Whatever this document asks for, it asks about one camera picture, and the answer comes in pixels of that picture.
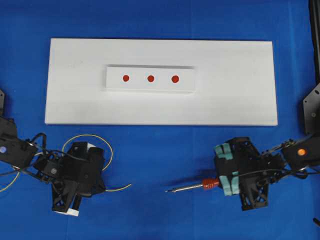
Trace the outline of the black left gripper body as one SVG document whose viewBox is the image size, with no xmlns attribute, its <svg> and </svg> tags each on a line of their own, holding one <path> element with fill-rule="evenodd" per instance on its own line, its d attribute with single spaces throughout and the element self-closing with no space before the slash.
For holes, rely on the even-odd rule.
<svg viewBox="0 0 320 240">
<path fill-rule="evenodd" d="M 36 177 L 51 183 L 52 210 L 66 212 L 75 196 L 90 198 L 104 193 L 102 177 L 105 151 L 89 146 L 88 142 L 75 142 L 62 157 L 39 157 L 34 168 Z"/>
</svg>

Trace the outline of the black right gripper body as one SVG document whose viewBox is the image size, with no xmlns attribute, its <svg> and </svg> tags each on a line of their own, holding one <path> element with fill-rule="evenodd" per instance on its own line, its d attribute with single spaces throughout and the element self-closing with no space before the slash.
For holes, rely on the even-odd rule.
<svg viewBox="0 0 320 240">
<path fill-rule="evenodd" d="M 269 185 L 285 173 L 282 156 L 279 153 L 260 153 L 249 137 L 234 137 L 225 143 L 229 143 L 233 159 L 214 157 L 217 178 L 227 176 L 231 185 L 232 172 L 237 171 L 241 209 L 248 211 L 267 207 Z"/>
</svg>

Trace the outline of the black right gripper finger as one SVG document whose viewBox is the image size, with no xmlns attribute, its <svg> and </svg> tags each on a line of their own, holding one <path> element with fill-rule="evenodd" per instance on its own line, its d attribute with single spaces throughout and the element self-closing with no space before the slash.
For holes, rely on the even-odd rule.
<svg viewBox="0 0 320 240">
<path fill-rule="evenodd" d="M 225 175 L 220 175 L 219 176 L 219 181 L 220 184 L 222 186 L 223 192 L 225 196 L 232 196 L 233 192 L 232 192 L 232 187 L 230 185 L 230 182 L 228 180 L 228 177 Z"/>
<path fill-rule="evenodd" d="M 240 193 L 240 189 L 239 189 L 239 172 L 238 171 L 233 171 L 232 172 L 231 192 L 232 192 L 232 195 L 237 195 L 237 194 Z"/>
</svg>

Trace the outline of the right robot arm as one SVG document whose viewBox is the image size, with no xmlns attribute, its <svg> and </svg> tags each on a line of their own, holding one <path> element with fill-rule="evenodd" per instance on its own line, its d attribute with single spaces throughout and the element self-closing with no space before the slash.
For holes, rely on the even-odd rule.
<svg viewBox="0 0 320 240">
<path fill-rule="evenodd" d="M 306 179 L 320 164 L 320 135 L 289 139 L 259 152 L 249 137 L 234 137 L 215 146 L 214 164 L 225 196 L 238 195 L 243 211 L 268 206 L 269 186 L 293 176 Z"/>
</svg>

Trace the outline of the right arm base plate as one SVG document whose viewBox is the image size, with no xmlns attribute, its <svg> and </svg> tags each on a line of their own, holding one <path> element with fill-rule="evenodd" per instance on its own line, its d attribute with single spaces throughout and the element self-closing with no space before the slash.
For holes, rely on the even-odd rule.
<svg viewBox="0 0 320 240">
<path fill-rule="evenodd" d="M 303 99 L 304 129 L 307 135 L 320 131 L 320 84 Z"/>
</svg>

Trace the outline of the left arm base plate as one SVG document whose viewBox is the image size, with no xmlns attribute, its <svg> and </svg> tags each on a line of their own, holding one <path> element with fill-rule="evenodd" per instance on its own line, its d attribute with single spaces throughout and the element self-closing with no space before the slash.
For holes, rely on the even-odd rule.
<svg viewBox="0 0 320 240">
<path fill-rule="evenodd" d="M 4 114 L 4 106 L 5 106 L 5 93 L 0 89 L 0 116 L 2 117 Z"/>
</svg>

